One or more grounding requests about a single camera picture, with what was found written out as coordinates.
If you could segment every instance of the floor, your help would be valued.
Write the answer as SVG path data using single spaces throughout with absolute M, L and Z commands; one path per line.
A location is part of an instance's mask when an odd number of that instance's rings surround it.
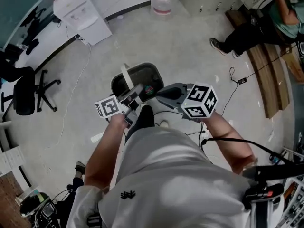
M 196 81 L 213 85 L 219 98 L 216 110 L 220 114 L 236 87 L 230 80 L 230 67 L 235 68 L 233 77 L 237 80 L 253 72 L 246 53 L 234 59 L 232 55 L 221 55 L 210 46 L 210 37 L 225 39 L 233 30 L 223 14 L 192 18 L 179 4 L 175 16 L 162 21 L 152 18 L 150 8 L 144 7 L 125 14 L 123 19 L 111 20 L 109 27 L 113 36 L 92 47 L 89 64 L 68 106 L 62 137 L 67 103 L 89 55 L 89 46 L 79 40 L 45 66 L 47 81 L 61 79 L 62 82 L 48 91 L 58 111 L 52 112 L 46 104 L 42 106 L 42 112 L 31 116 L 9 111 L 12 139 L 21 146 L 25 156 L 24 170 L 33 185 L 39 185 L 50 196 L 66 189 L 74 176 L 75 162 L 86 163 L 96 147 L 97 143 L 91 138 L 102 133 L 107 122 L 99 118 L 94 102 L 109 96 L 111 79 L 120 73 L 124 63 L 129 66 L 142 62 L 155 64 L 165 85 Z M 154 100 L 149 104 L 154 112 L 168 110 Z M 224 117 L 245 139 L 267 148 L 280 151 L 283 145 L 293 145 L 293 103 L 273 119 L 266 119 L 254 76 L 238 87 Z M 167 119 L 172 128 L 184 133 L 200 130 L 200 125 L 182 120 L 177 114 L 158 114 L 155 122 L 160 123 L 162 119 Z M 198 134 L 190 137 L 198 142 Z M 269 164 L 269 155 L 252 148 L 259 164 Z M 212 162 L 229 168 L 214 143 L 205 145 L 205 152 Z M 122 155 L 118 156 L 116 170 Z

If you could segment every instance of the black shoe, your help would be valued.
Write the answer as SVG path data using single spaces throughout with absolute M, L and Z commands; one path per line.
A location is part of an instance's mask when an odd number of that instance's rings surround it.
M 85 171 L 86 171 L 86 166 L 83 163 L 77 161 L 75 169 L 76 169 L 76 171 L 78 171 L 84 175 Z
M 226 52 L 224 52 L 222 49 L 221 49 L 221 44 L 222 44 L 222 42 L 219 42 L 217 39 L 215 39 L 215 38 L 210 38 L 210 44 L 211 44 L 211 46 L 214 48 L 214 49 L 216 49 L 216 50 L 218 50 L 221 54 L 223 54 L 223 55 L 227 55 L 228 53 L 226 53 Z

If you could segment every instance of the hand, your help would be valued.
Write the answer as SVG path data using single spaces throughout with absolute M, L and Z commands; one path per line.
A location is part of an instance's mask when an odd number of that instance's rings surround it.
M 125 115 L 119 113 L 111 117 L 110 124 L 125 129 L 128 126 L 128 123 L 124 120 Z

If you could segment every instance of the black pants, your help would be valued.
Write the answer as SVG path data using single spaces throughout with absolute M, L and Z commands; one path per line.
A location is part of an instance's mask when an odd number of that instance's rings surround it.
M 84 181 L 81 178 L 75 177 L 73 179 L 73 185 L 67 186 L 67 189 L 72 191 L 69 192 L 69 195 L 64 201 L 59 201 L 56 204 L 57 218 L 60 219 L 61 228 L 67 227 L 67 220 L 68 217 L 70 216 L 70 212 L 74 203 L 76 190 L 77 188 L 83 185 L 84 185 Z
M 125 143 L 128 141 L 128 139 L 131 137 L 133 133 L 135 133 L 137 130 L 147 127 L 154 127 L 154 115 L 152 107 L 149 105 L 145 105 L 142 108 L 141 113 L 139 114 L 139 117 L 137 119 L 136 124 L 131 128 L 125 138 Z
M 271 18 L 264 16 L 258 19 L 255 26 L 248 22 L 237 27 L 221 45 L 221 49 L 226 53 L 234 50 L 236 54 L 242 55 L 260 43 L 281 45 L 295 42 L 295 39 L 282 36 L 283 39 L 278 35 Z

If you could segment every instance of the white t-shirt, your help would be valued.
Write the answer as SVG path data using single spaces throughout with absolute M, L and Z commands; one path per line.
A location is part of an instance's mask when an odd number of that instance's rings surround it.
M 187 135 L 167 128 L 136 131 L 126 143 L 116 186 L 107 194 L 79 187 L 68 228 L 99 212 L 107 228 L 244 228 L 248 180 L 213 165 Z

